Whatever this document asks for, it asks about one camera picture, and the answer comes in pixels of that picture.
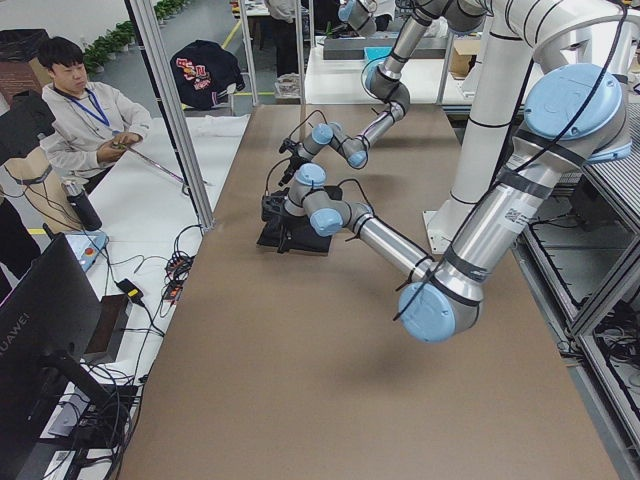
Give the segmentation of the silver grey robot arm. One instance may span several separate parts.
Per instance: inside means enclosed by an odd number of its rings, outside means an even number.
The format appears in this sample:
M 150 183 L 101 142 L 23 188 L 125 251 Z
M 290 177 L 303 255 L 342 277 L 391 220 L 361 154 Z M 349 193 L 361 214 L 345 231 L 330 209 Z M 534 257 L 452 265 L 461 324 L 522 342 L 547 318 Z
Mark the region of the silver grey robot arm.
M 443 18 L 451 32 L 465 34 L 475 31 L 485 15 L 486 11 L 471 1 L 415 1 L 390 52 L 369 61 L 363 70 L 366 92 L 386 108 L 354 137 L 347 135 L 338 123 L 324 122 L 313 127 L 310 135 L 301 141 L 286 138 L 279 151 L 288 151 L 291 156 L 278 184 L 288 184 L 302 166 L 311 163 L 326 146 L 344 158 L 350 167 L 363 168 L 369 160 L 371 147 L 409 111 L 410 93 L 401 82 L 402 70 L 428 27 Z
M 368 203 L 344 200 L 315 157 L 330 147 L 351 167 L 366 165 L 409 110 L 402 69 L 437 19 L 486 34 L 456 179 L 423 249 Z M 471 328 L 484 282 L 561 176 L 629 156 L 627 73 L 638 37 L 638 12 L 613 1 L 415 2 L 391 52 L 367 72 L 367 92 L 384 104 L 378 117 L 357 136 L 330 122 L 282 143 L 289 165 L 279 190 L 263 196 L 261 243 L 323 252 L 350 230 L 406 274 L 397 315 L 413 337 L 440 342 Z

